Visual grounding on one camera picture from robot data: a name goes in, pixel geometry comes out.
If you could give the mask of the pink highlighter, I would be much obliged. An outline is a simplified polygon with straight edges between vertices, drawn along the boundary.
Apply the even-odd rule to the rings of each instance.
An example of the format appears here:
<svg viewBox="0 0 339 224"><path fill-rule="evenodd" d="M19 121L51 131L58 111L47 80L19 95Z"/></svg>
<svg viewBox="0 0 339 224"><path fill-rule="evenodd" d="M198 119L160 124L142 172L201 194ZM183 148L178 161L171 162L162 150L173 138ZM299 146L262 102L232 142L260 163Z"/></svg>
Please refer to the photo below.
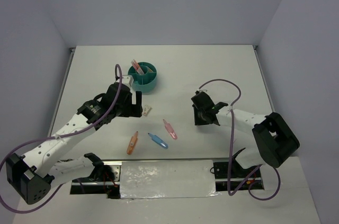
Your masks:
<svg viewBox="0 0 339 224"><path fill-rule="evenodd" d="M171 138L174 139L174 140L177 140L178 139L177 134L174 131L174 129L171 126L171 124L168 123L165 119L163 119L163 122L164 122L165 129L168 132L168 134L171 136Z"/></svg>

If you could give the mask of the red slim pen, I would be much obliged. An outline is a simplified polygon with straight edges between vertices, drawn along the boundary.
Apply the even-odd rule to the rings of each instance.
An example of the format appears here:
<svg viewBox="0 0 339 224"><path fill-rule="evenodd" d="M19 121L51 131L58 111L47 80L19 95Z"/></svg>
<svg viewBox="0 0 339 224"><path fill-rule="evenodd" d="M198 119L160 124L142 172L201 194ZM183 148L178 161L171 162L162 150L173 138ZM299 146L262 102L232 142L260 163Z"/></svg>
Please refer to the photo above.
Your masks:
<svg viewBox="0 0 339 224"><path fill-rule="evenodd" d="M131 64L132 64L133 68L135 69L135 71L136 71L136 73L137 73L137 69L139 68L138 63L133 59L133 60L131 61Z"/></svg>

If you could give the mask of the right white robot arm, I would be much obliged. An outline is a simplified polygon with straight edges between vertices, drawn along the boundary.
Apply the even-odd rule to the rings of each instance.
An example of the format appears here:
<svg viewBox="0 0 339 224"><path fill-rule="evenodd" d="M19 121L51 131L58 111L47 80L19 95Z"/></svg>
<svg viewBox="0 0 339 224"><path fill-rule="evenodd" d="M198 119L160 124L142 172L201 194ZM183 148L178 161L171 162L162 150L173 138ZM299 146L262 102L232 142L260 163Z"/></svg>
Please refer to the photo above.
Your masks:
<svg viewBox="0 0 339 224"><path fill-rule="evenodd" d="M245 177L258 165L279 168L300 147L300 142L283 117L232 109L225 102L214 103L203 91L193 102L194 125L199 132L223 145L233 144L230 166L215 165L216 178Z"/></svg>

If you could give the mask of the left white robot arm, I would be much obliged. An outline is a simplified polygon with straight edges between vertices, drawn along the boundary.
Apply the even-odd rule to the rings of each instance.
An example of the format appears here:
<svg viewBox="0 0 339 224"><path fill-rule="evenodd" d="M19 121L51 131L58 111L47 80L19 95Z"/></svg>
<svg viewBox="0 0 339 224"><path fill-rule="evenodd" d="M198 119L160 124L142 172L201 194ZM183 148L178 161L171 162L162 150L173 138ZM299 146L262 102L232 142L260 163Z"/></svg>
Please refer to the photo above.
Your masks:
<svg viewBox="0 0 339 224"><path fill-rule="evenodd" d="M97 155L87 153L69 161L61 158L114 118L139 118L141 113L140 91L132 93L127 84L111 84L107 92L86 101L61 129L34 149L23 155L9 154L5 158L8 182L26 204L33 205L53 187L76 178L100 180L105 165Z"/></svg>

